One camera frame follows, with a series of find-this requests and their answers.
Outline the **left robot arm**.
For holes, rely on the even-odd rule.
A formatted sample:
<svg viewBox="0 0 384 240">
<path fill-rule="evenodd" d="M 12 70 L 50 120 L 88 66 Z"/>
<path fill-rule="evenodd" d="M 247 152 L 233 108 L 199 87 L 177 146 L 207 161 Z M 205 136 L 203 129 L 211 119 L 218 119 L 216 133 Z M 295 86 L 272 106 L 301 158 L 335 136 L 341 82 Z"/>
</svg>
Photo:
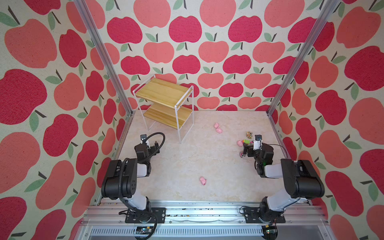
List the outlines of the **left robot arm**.
<svg viewBox="0 0 384 240">
<path fill-rule="evenodd" d="M 151 147 L 147 143 L 140 143 L 135 146 L 135 159 L 111 161 L 101 186 L 102 197 L 120 200 L 132 211 L 150 213 L 150 201 L 139 192 L 137 185 L 138 178 L 151 174 L 151 158 L 157 154 L 159 147 L 157 142 Z"/>
</svg>

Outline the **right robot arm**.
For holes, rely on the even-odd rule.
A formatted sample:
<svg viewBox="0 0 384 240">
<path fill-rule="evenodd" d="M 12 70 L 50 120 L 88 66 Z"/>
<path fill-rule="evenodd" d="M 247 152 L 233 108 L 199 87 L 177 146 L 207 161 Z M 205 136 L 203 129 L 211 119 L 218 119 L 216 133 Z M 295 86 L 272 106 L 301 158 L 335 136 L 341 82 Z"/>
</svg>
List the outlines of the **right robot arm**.
<svg viewBox="0 0 384 240">
<path fill-rule="evenodd" d="M 270 223 L 282 218 L 287 207 L 301 200 L 324 196 L 324 184 L 309 160 L 281 159 L 279 164 L 274 164 L 272 146 L 256 141 L 251 145 L 244 143 L 243 147 L 240 156 L 255 159 L 254 167 L 261 178 L 282 178 L 284 182 L 284 188 L 272 196 L 264 197 L 257 209 L 245 210 L 245 214 L 251 218 Z"/>
</svg>

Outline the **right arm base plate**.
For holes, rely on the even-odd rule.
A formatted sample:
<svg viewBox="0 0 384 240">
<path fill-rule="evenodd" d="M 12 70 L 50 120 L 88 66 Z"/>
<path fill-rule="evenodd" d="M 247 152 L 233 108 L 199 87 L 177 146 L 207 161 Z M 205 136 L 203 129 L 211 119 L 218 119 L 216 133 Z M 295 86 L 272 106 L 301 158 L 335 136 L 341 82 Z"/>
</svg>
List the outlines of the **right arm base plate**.
<svg viewBox="0 0 384 240">
<path fill-rule="evenodd" d="M 284 224 L 286 219 L 283 212 L 270 211 L 260 207 L 242 206 L 239 213 L 244 216 L 247 224 Z"/>
</svg>

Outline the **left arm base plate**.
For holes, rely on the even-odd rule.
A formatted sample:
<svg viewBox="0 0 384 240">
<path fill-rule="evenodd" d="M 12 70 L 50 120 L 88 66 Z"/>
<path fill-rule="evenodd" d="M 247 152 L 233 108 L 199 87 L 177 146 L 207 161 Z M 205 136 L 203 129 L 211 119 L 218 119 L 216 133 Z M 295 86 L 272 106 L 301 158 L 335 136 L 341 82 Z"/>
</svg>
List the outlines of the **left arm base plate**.
<svg viewBox="0 0 384 240">
<path fill-rule="evenodd" d="M 154 224 L 156 221 L 158 224 L 165 223 L 166 208 L 151 208 L 151 213 L 148 212 L 133 212 L 127 213 L 125 223 L 126 224 Z"/>
</svg>

